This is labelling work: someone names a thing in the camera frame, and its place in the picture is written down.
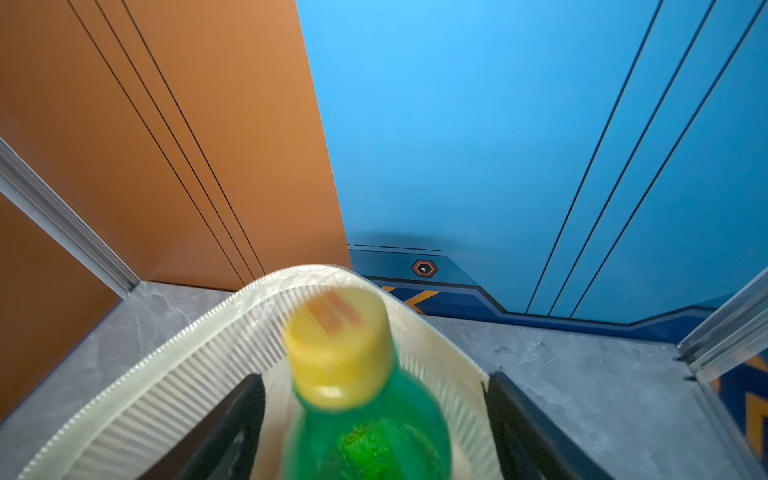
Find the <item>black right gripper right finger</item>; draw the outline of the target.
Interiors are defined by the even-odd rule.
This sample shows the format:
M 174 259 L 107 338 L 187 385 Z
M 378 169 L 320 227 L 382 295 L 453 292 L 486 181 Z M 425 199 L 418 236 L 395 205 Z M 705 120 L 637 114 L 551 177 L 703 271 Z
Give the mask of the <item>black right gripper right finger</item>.
M 505 373 L 490 375 L 484 400 L 503 478 L 611 477 Z

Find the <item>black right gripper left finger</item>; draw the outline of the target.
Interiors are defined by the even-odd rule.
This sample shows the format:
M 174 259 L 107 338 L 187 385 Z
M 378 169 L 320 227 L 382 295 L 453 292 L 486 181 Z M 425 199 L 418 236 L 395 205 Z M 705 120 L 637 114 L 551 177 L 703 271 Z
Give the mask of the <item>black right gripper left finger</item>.
M 143 479 L 248 479 L 266 409 L 262 377 L 246 376 Z

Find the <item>dark green bottle yellow cap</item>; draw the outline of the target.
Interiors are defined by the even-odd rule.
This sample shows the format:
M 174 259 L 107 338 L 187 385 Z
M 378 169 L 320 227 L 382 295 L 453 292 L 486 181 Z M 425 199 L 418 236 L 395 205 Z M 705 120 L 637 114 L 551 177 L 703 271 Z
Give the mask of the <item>dark green bottle yellow cap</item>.
M 286 438 L 284 479 L 448 479 L 447 422 L 400 366 L 386 306 L 359 288 L 312 296 L 283 334 L 302 410 Z

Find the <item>beige ribbed waste bin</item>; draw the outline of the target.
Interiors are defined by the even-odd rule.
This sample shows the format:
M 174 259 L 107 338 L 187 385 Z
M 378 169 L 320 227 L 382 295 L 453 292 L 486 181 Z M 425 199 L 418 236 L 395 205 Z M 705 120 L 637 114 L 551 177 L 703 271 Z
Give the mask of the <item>beige ribbed waste bin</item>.
M 283 329 L 290 313 L 332 288 L 378 292 L 401 366 L 438 401 L 457 479 L 502 472 L 487 415 L 488 374 L 387 290 L 341 267 L 302 265 L 252 282 L 165 342 L 75 414 L 22 470 L 25 479 L 135 479 L 168 453 L 246 376 L 266 411 L 252 475 L 276 479 L 300 407 Z

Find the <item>right aluminium corner post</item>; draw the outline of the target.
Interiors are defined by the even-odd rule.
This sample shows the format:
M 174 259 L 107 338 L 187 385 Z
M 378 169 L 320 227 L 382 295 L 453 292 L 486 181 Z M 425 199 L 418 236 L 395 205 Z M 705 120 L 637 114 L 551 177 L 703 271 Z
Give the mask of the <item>right aluminium corner post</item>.
M 678 345 L 689 382 L 709 383 L 767 347 L 767 271 L 762 270 Z

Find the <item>aluminium corner post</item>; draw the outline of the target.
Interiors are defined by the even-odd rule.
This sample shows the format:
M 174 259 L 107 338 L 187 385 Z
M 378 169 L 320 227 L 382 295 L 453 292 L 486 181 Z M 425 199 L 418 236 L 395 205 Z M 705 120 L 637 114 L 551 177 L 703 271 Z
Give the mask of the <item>aluminium corner post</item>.
M 767 271 L 762 270 L 678 345 L 689 382 L 709 383 L 767 347 Z
M 124 298 L 140 278 L 6 142 L 1 142 L 1 194 L 90 273 Z

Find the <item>left aluminium corner post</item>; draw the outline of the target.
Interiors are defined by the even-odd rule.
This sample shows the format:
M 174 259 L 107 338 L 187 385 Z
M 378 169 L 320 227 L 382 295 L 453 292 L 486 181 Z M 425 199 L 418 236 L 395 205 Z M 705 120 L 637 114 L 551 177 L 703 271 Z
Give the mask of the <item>left aluminium corner post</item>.
M 6 142 L 1 142 L 1 194 L 90 273 L 124 298 L 140 278 Z

